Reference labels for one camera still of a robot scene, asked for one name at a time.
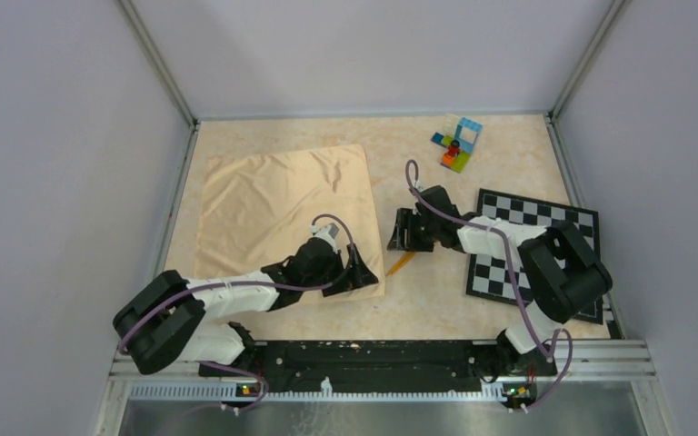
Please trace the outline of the peach cloth napkin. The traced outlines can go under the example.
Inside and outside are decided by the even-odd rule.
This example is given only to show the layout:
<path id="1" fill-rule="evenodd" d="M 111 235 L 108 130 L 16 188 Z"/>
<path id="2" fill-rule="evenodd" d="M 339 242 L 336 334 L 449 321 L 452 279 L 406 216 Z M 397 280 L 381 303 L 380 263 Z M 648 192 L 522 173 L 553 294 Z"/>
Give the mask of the peach cloth napkin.
<path id="1" fill-rule="evenodd" d="M 209 159 L 201 194 L 195 278 L 232 277 L 279 263 L 307 241 L 311 221 L 339 217 L 379 283 L 325 297 L 304 292 L 304 304 L 382 297 L 383 249 L 364 148 L 331 146 L 231 160 Z"/>

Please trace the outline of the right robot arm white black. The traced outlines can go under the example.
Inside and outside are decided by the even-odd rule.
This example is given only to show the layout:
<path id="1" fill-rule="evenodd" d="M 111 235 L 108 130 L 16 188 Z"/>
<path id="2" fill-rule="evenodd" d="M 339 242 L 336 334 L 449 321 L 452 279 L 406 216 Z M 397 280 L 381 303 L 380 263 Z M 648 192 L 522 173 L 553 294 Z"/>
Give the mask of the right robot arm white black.
<path id="1" fill-rule="evenodd" d="M 396 212 L 390 251 L 430 253 L 436 245 L 501 264 L 495 282 L 506 283 L 521 320 L 498 336 L 496 360 L 509 374 L 533 363 L 533 351 L 549 353 L 563 326 L 595 304 L 613 279 L 581 229 L 570 220 L 542 225 L 536 210 L 522 223 L 480 213 L 461 214 L 441 185 L 413 191 L 412 208 Z"/>

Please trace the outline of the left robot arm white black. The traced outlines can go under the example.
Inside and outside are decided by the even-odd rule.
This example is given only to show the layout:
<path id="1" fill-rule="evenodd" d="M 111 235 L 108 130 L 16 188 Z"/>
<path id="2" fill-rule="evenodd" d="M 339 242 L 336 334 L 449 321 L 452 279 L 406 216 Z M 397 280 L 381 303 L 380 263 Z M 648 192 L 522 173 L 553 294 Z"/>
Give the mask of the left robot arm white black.
<path id="1" fill-rule="evenodd" d="M 308 292 L 335 296 L 376 285 L 355 244 L 344 258 L 325 239 L 312 237 L 297 252 L 242 276 L 189 280 L 176 270 L 159 273 L 113 318 L 127 354 L 143 375 L 175 361 L 221 363 L 233 375 L 254 367 L 249 332 L 228 322 L 214 332 L 201 326 L 241 312 L 272 312 Z"/>

